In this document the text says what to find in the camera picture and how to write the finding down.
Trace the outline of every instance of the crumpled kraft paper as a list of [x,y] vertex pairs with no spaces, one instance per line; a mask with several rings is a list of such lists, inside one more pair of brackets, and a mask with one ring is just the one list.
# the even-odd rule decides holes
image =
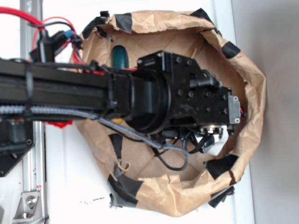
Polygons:
[[[190,14],[133,12],[128,16],[132,22],[129,33],[118,27],[117,16],[113,15],[106,25],[100,26],[113,41],[100,36],[95,29],[83,43],[83,59],[87,63],[96,60],[111,66],[111,51],[116,45],[126,48],[131,68],[137,66],[138,58],[159,50],[195,58],[201,69],[209,70],[223,86],[232,88],[233,95],[238,96],[248,113],[216,158],[208,154],[192,154],[185,170],[171,171],[154,156],[149,146],[123,139],[119,159],[109,138],[113,131],[88,119],[76,122],[105,178],[118,181],[117,164],[121,175],[141,183],[137,192],[128,192],[135,199],[136,208],[173,217],[209,202],[212,194],[240,180],[260,143],[266,99],[266,79],[254,63],[242,51],[231,55],[238,48],[225,40],[211,21]],[[230,171],[214,179],[203,162],[223,158],[227,153],[239,158]],[[177,152],[168,151],[164,156],[170,165],[179,167],[184,163],[184,157]]]

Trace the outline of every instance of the black wire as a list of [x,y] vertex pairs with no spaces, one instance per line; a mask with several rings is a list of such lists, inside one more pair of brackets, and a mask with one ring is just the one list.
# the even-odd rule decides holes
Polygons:
[[44,24],[41,24],[41,25],[36,25],[36,24],[31,24],[29,23],[30,26],[32,27],[36,27],[36,28],[41,28],[41,27],[46,27],[46,26],[51,26],[51,25],[55,25],[55,24],[64,24],[66,26],[68,26],[69,28],[71,28],[72,31],[75,31],[73,29],[73,27],[71,27],[71,25],[67,22],[62,22],[62,21],[57,21],[57,22],[48,22],[48,23],[44,23]]
[[153,150],[154,154],[156,157],[159,158],[159,160],[168,168],[168,169],[171,169],[171,170],[174,170],[174,171],[182,171],[186,168],[186,166],[188,165],[187,163],[187,160],[185,160],[183,166],[181,167],[172,167],[170,166],[164,159],[163,157],[161,156],[163,153],[165,153],[166,151],[163,151],[163,152],[159,152],[156,148],[152,147],[151,146],[151,149]]

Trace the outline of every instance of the green handle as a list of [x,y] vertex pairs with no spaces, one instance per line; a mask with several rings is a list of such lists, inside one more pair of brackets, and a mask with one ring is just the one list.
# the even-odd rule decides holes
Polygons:
[[121,45],[117,45],[112,49],[112,66],[118,69],[129,67],[128,53]]

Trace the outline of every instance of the brown paper bag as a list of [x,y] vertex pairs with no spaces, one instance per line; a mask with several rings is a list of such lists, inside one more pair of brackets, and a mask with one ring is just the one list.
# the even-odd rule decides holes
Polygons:
[[[116,45],[126,48],[132,68],[137,66],[138,58],[159,50],[192,57],[223,86],[232,88],[248,114],[241,118],[235,134],[217,157],[192,154],[183,171],[169,170],[148,145],[118,137],[97,121],[76,122],[108,181],[113,205],[178,217],[223,192],[222,195],[231,193],[231,186],[240,180],[260,143],[265,76],[221,36],[202,9],[193,13],[140,11],[113,15],[106,21],[92,31],[89,26],[90,36],[83,43],[83,59],[87,63],[96,60],[112,66],[111,51]],[[90,25],[96,26],[96,20]],[[183,156],[171,150],[164,153],[164,159],[177,166],[184,163]]]

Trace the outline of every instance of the connector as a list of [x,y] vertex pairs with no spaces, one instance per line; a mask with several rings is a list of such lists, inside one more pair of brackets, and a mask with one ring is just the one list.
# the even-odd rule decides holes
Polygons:
[[81,39],[80,36],[78,36],[78,35],[74,35],[73,36],[72,43],[75,44],[75,46],[76,46],[77,49],[83,49],[82,48],[82,42],[83,42],[83,40]]
[[30,52],[32,60],[34,62],[54,62],[52,39],[49,37],[48,31],[40,30],[39,36],[37,48]]
[[30,52],[30,56],[34,62],[53,62],[54,57],[63,50],[61,48],[63,44],[72,38],[74,34],[72,30],[67,30],[59,31],[49,37],[46,30],[42,31],[40,32],[41,38],[38,41],[38,47]]

